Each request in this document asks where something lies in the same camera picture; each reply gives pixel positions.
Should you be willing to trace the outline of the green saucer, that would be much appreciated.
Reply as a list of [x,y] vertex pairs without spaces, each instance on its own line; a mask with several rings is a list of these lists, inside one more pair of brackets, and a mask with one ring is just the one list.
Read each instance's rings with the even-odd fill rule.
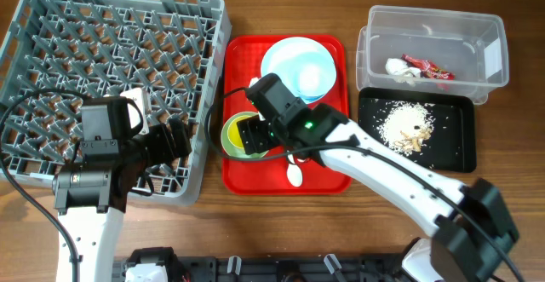
[[262,158],[267,154],[267,151],[265,151],[262,153],[253,153],[248,155],[245,153],[244,149],[237,149],[236,147],[234,147],[227,139],[227,121],[225,122],[223,128],[221,129],[221,146],[223,150],[225,151],[225,153],[236,158]]

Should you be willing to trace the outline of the light blue bowl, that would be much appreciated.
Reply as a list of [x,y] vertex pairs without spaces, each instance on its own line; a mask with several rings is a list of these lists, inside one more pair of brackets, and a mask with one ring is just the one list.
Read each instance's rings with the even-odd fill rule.
[[333,88],[336,65],[329,53],[306,52],[286,61],[284,77],[292,93],[310,104]]

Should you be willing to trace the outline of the yellow cup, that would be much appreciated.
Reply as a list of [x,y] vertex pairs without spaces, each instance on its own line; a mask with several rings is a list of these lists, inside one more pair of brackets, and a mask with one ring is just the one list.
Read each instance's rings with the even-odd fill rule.
[[227,139],[237,149],[244,149],[244,144],[238,129],[238,122],[254,116],[256,116],[256,113],[241,112],[233,115],[227,121]]

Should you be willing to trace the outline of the white napkin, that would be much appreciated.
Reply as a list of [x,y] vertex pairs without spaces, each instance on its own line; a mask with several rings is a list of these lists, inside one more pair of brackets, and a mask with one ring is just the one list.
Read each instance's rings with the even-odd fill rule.
[[415,78],[421,76],[421,70],[417,67],[410,66],[409,63],[402,59],[388,58],[385,64],[385,69],[388,75],[394,76],[397,83],[407,83],[415,85]]

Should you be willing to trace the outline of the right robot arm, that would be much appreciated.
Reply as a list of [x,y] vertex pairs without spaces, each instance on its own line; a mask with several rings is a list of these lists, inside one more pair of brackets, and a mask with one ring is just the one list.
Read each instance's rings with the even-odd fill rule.
[[410,248],[402,271],[415,281],[488,281],[501,263],[522,274],[508,253],[519,233],[498,189],[471,187],[426,170],[374,141],[335,108],[262,109],[237,123],[244,150],[277,145],[361,182],[401,209],[427,235]]

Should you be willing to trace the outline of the rice and food scraps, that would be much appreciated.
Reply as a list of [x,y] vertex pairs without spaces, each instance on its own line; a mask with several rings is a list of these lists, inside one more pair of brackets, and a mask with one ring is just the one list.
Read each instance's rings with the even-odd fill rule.
[[386,117],[377,129],[386,147],[408,157],[422,152],[434,132],[434,121],[426,104],[393,101],[387,103]]

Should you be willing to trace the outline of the red snack wrapper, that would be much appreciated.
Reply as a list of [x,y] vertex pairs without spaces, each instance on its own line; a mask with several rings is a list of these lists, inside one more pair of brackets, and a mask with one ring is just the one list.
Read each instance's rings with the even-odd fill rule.
[[421,71],[421,75],[425,78],[451,81],[456,77],[454,73],[447,72],[430,60],[418,59],[406,54],[403,54],[401,59],[411,64],[413,67],[418,68]]

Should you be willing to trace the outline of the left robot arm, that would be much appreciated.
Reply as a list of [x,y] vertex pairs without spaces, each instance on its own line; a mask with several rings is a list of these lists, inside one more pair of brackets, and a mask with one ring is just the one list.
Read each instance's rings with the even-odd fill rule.
[[111,280],[129,193],[146,169],[191,152],[188,128],[179,119],[154,125],[145,135],[142,124],[131,126],[133,103],[121,96],[83,102],[82,159],[65,164],[54,179],[54,208],[62,226],[59,281]]

